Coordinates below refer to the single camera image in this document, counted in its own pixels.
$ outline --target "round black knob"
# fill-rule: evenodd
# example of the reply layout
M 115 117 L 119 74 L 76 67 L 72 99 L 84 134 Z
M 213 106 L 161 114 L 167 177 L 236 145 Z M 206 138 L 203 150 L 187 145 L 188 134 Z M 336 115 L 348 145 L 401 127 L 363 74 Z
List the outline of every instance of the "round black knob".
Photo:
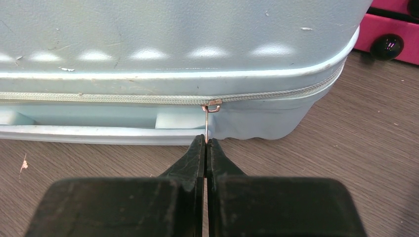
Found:
M 419 18 L 419 0 L 410 0 L 407 4 L 407 11 L 414 18 Z
M 371 55 L 382 61 L 391 60 L 399 56 L 404 47 L 403 39 L 394 34 L 388 34 L 377 38 L 371 45 Z

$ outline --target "brown wood grain surface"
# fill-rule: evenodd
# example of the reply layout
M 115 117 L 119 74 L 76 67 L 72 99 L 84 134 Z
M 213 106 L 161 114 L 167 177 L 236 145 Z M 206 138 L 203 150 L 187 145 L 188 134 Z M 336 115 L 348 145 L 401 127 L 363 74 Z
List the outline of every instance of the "brown wood grain surface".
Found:
M 353 52 L 330 93 L 289 136 L 278 141 L 227 139 L 221 144 L 250 175 L 341 180 L 371 237 L 416 237 L 418 104 L 417 66 L 371 63 Z M 20 237 L 54 181 L 76 176 L 156 176 L 186 147 L 0 140 L 0 150 L 0 237 Z M 28 168 L 19 178 L 25 154 Z

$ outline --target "zipper teeth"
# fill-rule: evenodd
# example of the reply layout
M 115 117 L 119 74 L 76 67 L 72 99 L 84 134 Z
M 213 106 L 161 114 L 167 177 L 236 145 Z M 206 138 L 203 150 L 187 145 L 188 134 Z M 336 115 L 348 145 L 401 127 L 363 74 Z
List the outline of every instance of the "zipper teeth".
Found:
M 341 66 L 327 79 L 304 88 L 282 90 L 274 92 L 219 95 L 219 96 L 184 96 L 184 95 L 111 95 L 111 94 L 73 94 L 73 93 L 32 93 L 32 92 L 0 92 L 3 103 L 17 103 L 16 101 L 49 101 L 49 102 L 93 102 L 93 103 L 136 103 L 162 105 L 206 105 L 213 100 L 224 102 L 302 97 L 320 91 L 339 76 L 344 66 Z

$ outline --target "pink object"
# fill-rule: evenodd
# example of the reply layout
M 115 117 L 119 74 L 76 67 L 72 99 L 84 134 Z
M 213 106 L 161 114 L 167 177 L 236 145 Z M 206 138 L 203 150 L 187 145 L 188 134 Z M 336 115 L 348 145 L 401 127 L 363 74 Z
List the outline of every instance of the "pink object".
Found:
M 373 42 L 386 34 L 398 35 L 404 41 L 403 51 L 397 56 L 397 60 L 419 65 L 418 24 L 366 14 L 361 21 L 355 49 L 369 52 Z
M 409 14 L 407 12 L 407 5 L 410 0 L 374 0 L 371 7 L 394 11 L 403 14 Z

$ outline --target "metal pull tab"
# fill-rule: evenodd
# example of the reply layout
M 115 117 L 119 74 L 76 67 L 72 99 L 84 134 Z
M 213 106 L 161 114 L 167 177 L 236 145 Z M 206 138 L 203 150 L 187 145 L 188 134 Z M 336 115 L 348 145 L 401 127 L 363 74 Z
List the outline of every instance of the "metal pull tab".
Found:
M 207 104 L 202 105 L 202 110 L 205 112 L 205 143 L 208 143 L 208 113 L 216 113 L 221 109 L 222 100 L 211 100 Z M 217 105 L 213 110 L 210 110 L 208 106 Z

